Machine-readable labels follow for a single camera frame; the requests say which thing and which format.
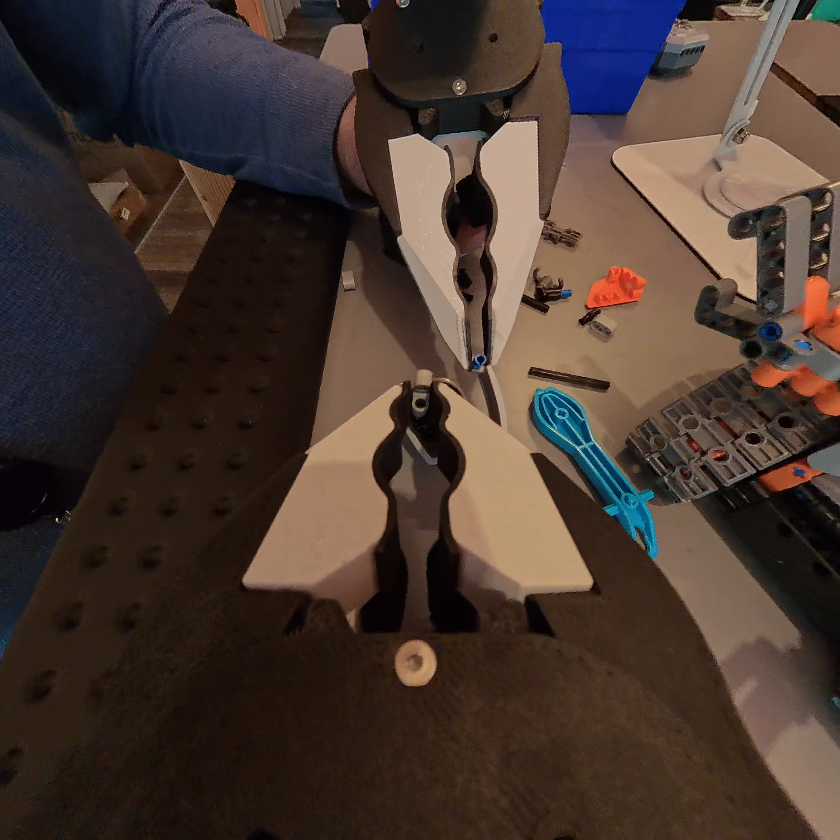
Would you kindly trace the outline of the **white book stand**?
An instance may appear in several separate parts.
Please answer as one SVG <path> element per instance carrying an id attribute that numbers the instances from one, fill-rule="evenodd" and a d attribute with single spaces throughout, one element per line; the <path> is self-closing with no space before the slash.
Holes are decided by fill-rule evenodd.
<path id="1" fill-rule="evenodd" d="M 777 143 L 751 132 L 763 84 L 797 2 L 774 2 L 719 136 L 626 145 L 614 167 L 719 278 L 754 301 L 755 246 L 728 235 L 740 212 L 828 180 Z"/>

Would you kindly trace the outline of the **blue plastic separator tool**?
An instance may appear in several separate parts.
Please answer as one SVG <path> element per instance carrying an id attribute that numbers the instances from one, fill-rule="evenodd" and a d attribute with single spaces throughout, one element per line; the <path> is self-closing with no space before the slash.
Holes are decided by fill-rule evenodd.
<path id="1" fill-rule="evenodd" d="M 542 436 L 572 457 L 602 500 L 604 512 L 632 539 L 641 538 L 647 555 L 656 559 L 657 533 L 648 505 L 655 494 L 638 490 L 597 442 L 583 405 L 557 388 L 542 388 L 532 397 L 530 416 Z"/>

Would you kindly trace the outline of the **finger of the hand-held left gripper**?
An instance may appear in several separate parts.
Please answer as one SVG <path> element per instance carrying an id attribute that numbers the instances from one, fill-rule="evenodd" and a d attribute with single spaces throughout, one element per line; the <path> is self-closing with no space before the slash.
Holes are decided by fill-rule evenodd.
<path id="1" fill-rule="evenodd" d="M 479 179 L 492 219 L 485 257 L 490 288 L 485 314 L 487 364 L 497 364 L 511 336 L 543 229 L 539 215 L 539 125 L 505 123 L 479 153 Z"/>
<path id="2" fill-rule="evenodd" d="M 451 154 L 422 136 L 388 141 L 400 231 L 396 243 L 437 330 L 467 369 L 466 303 L 457 283 L 459 249 L 446 202 L 454 191 Z"/>

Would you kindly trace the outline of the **long black axle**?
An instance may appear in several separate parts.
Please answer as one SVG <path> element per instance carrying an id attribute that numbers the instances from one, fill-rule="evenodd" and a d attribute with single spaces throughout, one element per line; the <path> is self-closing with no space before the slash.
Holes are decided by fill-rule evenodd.
<path id="1" fill-rule="evenodd" d="M 572 374 L 562 371 L 554 371 L 551 369 L 544 369 L 537 366 L 532 366 L 528 369 L 528 377 L 546 382 L 561 383 L 575 388 L 595 392 L 607 392 L 612 385 L 609 381 L 604 381 L 594 377 L 581 374 Z"/>

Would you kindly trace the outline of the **blue storage bin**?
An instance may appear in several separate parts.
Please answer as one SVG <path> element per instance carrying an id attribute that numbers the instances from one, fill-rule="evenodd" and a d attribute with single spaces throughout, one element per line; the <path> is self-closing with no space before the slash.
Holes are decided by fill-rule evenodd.
<path id="1" fill-rule="evenodd" d="M 572 114 L 625 114 L 683 1 L 544 1 L 546 41 L 562 45 Z"/>

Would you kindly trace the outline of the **cardboard box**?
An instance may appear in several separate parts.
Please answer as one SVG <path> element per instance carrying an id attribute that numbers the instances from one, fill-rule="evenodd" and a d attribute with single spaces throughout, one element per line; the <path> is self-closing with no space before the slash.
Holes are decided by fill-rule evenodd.
<path id="1" fill-rule="evenodd" d="M 151 202 L 129 171 L 117 169 L 87 188 L 127 239 L 138 240 L 149 219 Z"/>

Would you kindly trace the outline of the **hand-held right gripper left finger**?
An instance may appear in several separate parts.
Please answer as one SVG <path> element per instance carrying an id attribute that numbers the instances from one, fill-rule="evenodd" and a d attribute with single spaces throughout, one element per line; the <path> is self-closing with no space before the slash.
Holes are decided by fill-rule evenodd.
<path id="1" fill-rule="evenodd" d="M 305 454 L 242 580 L 357 612 L 366 633 L 403 623 L 408 572 L 392 482 L 403 466 L 411 384 L 395 385 Z"/>

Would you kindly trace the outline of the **grey white motor block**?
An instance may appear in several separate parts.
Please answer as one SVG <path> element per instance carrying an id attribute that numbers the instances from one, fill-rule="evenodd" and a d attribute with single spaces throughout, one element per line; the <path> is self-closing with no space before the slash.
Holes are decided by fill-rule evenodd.
<path id="1" fill-rule="evenodd" d="M 698 63 L 709 41 L 708 32 L 697 23 L 677 19 L 652 64 L 648 75 L 682 77 Z"/>

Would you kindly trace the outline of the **person's left hand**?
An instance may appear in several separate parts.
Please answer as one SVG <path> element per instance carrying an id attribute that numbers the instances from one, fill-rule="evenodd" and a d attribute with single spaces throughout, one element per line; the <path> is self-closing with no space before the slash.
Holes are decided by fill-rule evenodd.
<path id="1" fill-rule="evenodd" d="M 367 182 L 355 135 L 356 97 L 346 103 L 334 133 L 333 158 L 341 190 L 349 206 L 372 208 L 375 197 Z"/>

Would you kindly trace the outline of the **dark grey claw piece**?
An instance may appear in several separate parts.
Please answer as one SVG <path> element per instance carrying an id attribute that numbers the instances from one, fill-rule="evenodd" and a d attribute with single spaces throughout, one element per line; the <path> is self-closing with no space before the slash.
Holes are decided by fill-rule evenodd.
<path id="1" fill-rule="evenodd" d="M 533 294 L 537 301 L 551 303 L 567 300 L 572 297 L 573 291 L 567 288 L 561 276 L 552 276 L 542 273 L 539 267 L 532 272 Z"/>

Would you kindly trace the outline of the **grey orange tracked toy robot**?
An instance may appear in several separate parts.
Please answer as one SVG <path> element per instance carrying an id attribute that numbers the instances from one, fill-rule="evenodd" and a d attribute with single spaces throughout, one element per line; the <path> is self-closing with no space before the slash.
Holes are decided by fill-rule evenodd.
<path id="1" fill-rule="evenodd" d="M 672 501 L 714 496 L 799 609 L 838 636 L 838 182 L 736 215 L 755 301 L 732 279 L 694 319 L 743 362 L 662 408 L 626 446 Z"/>

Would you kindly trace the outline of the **black studded panel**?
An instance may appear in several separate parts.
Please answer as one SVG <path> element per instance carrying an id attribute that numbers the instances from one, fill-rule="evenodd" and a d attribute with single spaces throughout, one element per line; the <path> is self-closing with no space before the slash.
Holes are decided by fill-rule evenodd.
<path id="1" fill-rule="evenodd" d="M 236 185 L 2 658 L 2 838 L 96 809 L 237 635 L 224 530 L 309 446 L 351 213 Z"/>

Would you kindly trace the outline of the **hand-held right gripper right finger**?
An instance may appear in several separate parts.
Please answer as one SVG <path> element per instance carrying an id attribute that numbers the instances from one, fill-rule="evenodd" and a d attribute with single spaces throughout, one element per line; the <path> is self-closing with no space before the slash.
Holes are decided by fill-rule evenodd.
<path id="1" fill-rule="evenodd" d="M 427 556 L 434 629 L 474 633 L 481 617 L 595 581 L 532 453 L 450 385 L 433 385 L 437 468 L 447 480 Z"/>

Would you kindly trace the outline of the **orange angled piece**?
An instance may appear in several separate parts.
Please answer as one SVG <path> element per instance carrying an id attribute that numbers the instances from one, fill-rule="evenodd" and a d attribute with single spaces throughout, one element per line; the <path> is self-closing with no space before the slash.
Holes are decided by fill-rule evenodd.
<path id="1" fill-rule="evenodd" d="M 585 306 L 598 309 L 640 301 L 647 284 L 647 280 L 632 269 L 613 266 L 604 278 L 592 285 Z"/>

